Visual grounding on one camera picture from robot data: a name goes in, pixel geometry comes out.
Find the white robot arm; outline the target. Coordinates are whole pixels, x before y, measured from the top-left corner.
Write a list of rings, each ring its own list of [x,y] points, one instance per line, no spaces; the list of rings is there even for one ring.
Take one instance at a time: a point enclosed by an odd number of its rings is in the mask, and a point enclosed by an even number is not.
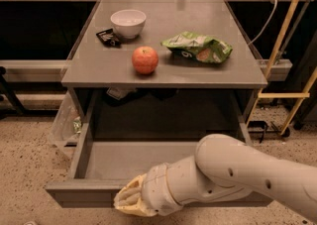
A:
[[[192,202],[223,202],[257,192],[317,221],[317,168],[281,160],[227,135],[202,138],[195,154],[132,179],[114,198],[117,210],[166,216]]]

